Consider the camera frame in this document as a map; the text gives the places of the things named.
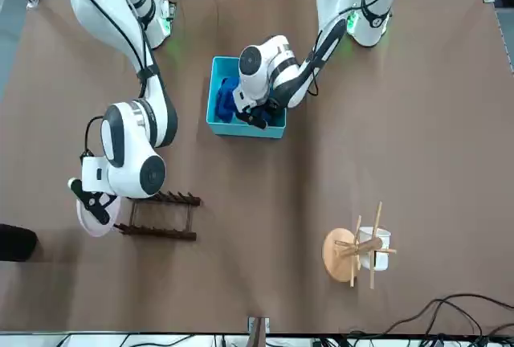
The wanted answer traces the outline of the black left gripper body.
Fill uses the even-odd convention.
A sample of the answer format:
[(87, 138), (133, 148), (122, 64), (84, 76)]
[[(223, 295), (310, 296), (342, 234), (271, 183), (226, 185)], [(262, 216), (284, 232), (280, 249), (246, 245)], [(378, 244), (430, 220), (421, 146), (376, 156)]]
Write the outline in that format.
[(284, 117), (284, 109), (270, 100), (261, 105), (250, 108), (245, 107), (242, 112), (236, 111), (235, 116), (259, 129), (266, 129), (268, 126), (276, 126)]

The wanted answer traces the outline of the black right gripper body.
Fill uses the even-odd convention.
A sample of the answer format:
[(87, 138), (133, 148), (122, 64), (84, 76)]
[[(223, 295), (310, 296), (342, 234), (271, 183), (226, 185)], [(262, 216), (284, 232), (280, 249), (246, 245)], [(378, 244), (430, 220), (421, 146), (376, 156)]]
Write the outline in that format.
[(118, 197), (111, 194), (106, 194), (103, 192), (87, 192), (82, 191), (80, 193), (80, 201), (87, 207), (87, 208), (107, 208), (112, 203), (114, 203), (115, 200), (117, 200)]

